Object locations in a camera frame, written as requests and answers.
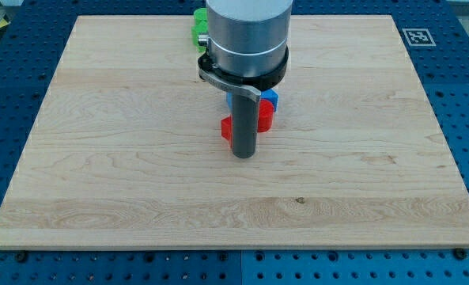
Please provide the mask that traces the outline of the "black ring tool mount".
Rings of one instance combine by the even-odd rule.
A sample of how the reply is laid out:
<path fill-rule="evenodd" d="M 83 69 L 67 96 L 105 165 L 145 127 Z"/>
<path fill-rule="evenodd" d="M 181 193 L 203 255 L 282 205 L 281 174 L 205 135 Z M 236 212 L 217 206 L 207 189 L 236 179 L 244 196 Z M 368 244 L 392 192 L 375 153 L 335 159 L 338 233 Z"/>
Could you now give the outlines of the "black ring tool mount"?
<path fill-rule="evenodd" d="M 241 77 L 221 70 L 209 57 L 206 50 L 198 58 L 199 77 L 213 87 L 258 102 L 262 92 L 275 87 L 286 74 L 289 48 L 286 47 L 283 60 L 270 73 L 256 77 Z"/>

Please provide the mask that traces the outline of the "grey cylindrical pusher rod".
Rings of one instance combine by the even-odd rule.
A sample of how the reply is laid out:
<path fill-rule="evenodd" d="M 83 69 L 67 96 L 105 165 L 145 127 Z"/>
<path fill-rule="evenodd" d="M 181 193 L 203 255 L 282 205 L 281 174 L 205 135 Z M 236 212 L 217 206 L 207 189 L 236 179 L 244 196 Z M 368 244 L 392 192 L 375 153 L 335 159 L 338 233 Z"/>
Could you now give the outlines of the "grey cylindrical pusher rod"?
<path fill-rule="evenodd" d="M 233 94 L 231 117 L 232 152 L 238 158 L 250 158 L 256 149 L 259 99 Z"/>

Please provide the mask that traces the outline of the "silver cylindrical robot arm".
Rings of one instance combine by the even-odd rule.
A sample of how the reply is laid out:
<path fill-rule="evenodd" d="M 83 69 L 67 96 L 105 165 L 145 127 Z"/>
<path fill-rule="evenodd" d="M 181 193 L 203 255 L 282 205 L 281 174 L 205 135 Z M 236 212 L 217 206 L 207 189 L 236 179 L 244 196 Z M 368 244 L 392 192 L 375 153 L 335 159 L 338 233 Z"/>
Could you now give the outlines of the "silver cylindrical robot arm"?
<path fill-rule="evenodd" d="M 262 92 L 286 74 L 292 0 L 207 0 L 199 77 L 231 93 L 231 150 L 254 155 Z"/>

